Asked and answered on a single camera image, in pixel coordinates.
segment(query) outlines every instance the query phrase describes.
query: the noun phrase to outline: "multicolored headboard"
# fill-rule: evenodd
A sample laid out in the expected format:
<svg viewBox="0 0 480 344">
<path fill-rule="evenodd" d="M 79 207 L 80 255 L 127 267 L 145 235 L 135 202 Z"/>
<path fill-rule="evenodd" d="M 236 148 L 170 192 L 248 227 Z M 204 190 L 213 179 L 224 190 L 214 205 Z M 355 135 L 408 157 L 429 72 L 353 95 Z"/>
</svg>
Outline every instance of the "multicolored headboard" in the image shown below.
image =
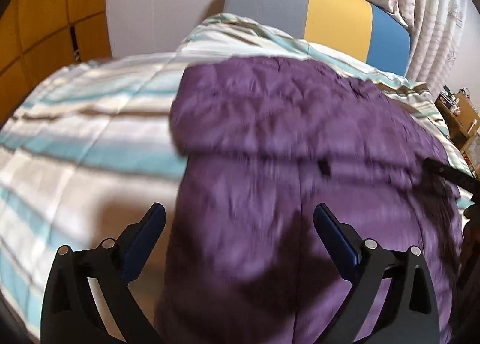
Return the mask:
<svg viewBox="0 0 480 344">
<path fill-rule="evenodd" d="M 408 32 L 366 0 L 225 0 L 224 11 L 324 44 L 382 71 L 405 75 Z"/>
</svg>

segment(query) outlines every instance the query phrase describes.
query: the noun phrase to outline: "purple puffer jacket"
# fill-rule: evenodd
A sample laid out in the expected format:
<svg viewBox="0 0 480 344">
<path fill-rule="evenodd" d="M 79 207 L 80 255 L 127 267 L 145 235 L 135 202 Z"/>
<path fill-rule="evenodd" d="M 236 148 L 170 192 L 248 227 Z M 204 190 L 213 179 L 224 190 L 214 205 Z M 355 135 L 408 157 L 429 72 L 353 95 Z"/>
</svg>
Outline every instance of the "purple puffer jacket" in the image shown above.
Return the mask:
<svg viewBox="0 0 480 344">
<path fill-rule="evenodd" d="M 458 189 L 422 174 L 445 149 L 372 82 L 285 58 L 191 67 L 171 128 L 189 159 L 156 315 L 167 343 L 312 344 L 350 289 L 313 227 L 323 202 L 384 248 L 421 247 L 447 341 Z"/>
</svg>

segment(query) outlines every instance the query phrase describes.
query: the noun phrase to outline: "metal pin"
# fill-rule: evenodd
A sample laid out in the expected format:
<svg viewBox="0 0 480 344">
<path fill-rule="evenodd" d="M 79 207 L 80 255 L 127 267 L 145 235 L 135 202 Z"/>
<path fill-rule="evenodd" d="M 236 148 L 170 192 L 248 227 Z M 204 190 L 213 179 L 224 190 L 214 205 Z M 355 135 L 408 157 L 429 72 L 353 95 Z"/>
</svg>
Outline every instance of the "metal pin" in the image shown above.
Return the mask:
<svg viewBox="0 0 480 344">
<path fill-rule="evenodd" d="M 63 245 L 58 249 L 58 254 L 59 255 L 65 255 L 66 253 L 68 253 L 69 250 L 70 250 L 70 248 L 68 248 L 67 245 Z"/>
<path fill-rule="evenodd" d="M 422 251 L 420 250 L 419 247 L 412 246 L 410 248 L 410 251 L 415 255 L 415 256 L 420 256 L 422 254 Z"/>
<path fill-rule="evenodd" d="M 374 250 L 376 249 L 376 247 L 378 247 L 377 242 L 375 240 L 372 240 L 371 238 L 367 238 L 364 244 L 367 248 L 369 248 L 369 250 Z"/>
<path fill-rule="evenodd" d="M 103 240 L 102 247 L 104 247 L 106 250 L 109 250 L 115 245 L 115 240 L 113 238 L 107 238 L 106 240 Z"/>
</svg>

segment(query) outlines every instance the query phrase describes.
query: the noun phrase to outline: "bed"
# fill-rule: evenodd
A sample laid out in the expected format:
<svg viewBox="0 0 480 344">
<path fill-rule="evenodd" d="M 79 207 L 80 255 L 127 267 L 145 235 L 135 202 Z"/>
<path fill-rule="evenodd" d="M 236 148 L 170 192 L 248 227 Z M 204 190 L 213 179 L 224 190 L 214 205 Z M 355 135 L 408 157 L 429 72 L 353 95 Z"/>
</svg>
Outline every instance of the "bed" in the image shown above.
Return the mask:
<svg viewBox="0 0 480 344">
<path fill-rule="evenodd" d="M 469 173 L 426 84 L 402 77 L 409 44 L 397 22 L 362 0 L 225 0 L 225 13 L 196 27 L 175 52 L 60 69 L 0 131 L 0 289 L 9 307 L 39 337 L 43 291 L 57 249 L 68 244 L 81 250 L 116 238 L 160 202 L 169 216 L 166 230 L 130 286 L 153 321 L 186 166 L 171 141 L 168 116 L 192 64 L 284 56 L 370 79 L 440 140 L 452 166 Z M 470 204 L 469 193 L 460 193 L 459 211 Z M 109 332 L 121 338 L 92 287 Z"/>
</svg>

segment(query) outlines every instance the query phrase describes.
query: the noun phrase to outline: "striped blanket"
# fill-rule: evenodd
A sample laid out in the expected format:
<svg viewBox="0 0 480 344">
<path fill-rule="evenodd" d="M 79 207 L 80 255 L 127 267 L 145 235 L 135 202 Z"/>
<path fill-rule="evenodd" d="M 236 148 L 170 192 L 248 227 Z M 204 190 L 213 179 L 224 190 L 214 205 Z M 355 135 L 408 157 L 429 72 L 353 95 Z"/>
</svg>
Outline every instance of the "striped blanket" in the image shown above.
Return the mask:
<svg viewBox="0 0 480 344">
<path fill-rule="evenodd" d="M 170 215 L 165 234 L 130 286 L 153 320 L 186 165 L 169 134 L 170 106 L 186 67 L 233 55 L 315 59 L 339 75 L 370 79 L 441 141 L 452 166 L 469 173 L 424 83 L 238 16 L 207 19 L 176 52 L 62 68 L 36 87 L 0 131 L 0 289 L 33 335 L 39 336 L 57 248 L 96 247 L 160 202 Z M 469 203 L 470 195 L 461 191 L 459 209 Z M 109 331 L 121 337 L 96 297 Z"/>
</svg>

